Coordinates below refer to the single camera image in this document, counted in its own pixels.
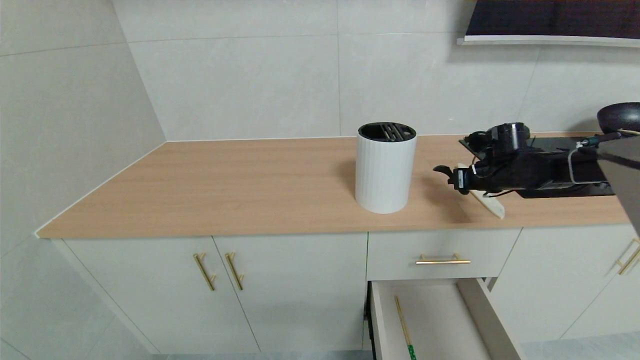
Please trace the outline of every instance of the drawer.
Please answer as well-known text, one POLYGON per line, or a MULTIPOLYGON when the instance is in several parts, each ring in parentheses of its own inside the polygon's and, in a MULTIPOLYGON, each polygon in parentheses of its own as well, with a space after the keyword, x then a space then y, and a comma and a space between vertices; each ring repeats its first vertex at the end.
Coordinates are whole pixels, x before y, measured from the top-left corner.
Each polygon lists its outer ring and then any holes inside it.
POLYGON ((468 278, 370 282, 376 360, 411 359, 396 296, 417 359, 526 359, 504 328, 484 283, 468 278))
POLYGON ((500 274, 521 228, 370 233, 367 280, 453 279, 500 274), (454 259, 469 262, 442 262, 454 259), (417 265, 421 255, 435 262, 417 265))

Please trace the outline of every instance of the range hood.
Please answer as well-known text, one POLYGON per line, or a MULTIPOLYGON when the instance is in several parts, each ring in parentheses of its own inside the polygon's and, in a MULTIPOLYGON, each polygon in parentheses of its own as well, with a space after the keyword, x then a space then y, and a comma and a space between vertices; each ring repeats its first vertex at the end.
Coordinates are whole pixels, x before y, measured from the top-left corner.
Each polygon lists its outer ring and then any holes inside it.
POLYGON ((640 47, 640 0, 478 0, 458 45, 640 47))

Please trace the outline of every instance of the floor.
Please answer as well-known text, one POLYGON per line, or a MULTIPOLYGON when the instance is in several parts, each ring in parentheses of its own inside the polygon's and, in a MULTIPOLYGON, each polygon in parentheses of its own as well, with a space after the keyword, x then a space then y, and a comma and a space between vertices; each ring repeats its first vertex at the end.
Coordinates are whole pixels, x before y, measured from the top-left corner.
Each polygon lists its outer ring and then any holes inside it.
MULTIPOLYGON (((640 332, 522 345, 529 360, 638 360, 640 332)), ((284 354, 158 355, 153 360, 371 360, 370 351, 284 354)))

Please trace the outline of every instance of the chopsticks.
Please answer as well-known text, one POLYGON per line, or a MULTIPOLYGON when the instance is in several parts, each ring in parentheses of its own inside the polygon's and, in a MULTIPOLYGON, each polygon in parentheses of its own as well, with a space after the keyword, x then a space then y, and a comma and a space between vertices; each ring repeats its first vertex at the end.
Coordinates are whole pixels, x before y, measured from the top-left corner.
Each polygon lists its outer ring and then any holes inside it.
POLYGON ((402 325, 402 331, 404 333, 404 340, 406 341, 406 347, 409 349, 409 355, 411 356, 411 360, 416 360, 413 344, 411 343, 411 336, 409 336, 409 329, 407 329, 406 323, 404 322, 404 316, 402 315, 402 308, 400 307, 400 300, 398 299, 397 296, 396 296, 396 307, 398 308, 398 316, 400 316, 400 324, 402 325))

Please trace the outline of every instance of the black pan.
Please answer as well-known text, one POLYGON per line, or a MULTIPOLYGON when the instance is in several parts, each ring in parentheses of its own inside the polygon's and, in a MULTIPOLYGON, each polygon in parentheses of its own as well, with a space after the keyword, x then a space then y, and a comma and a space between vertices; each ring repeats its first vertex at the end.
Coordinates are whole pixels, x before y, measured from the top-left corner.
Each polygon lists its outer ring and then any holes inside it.
POLYGON ((640 131, 640 102, 621 102, 598 111, 598 123, 605 134, 619 129, 640 131))

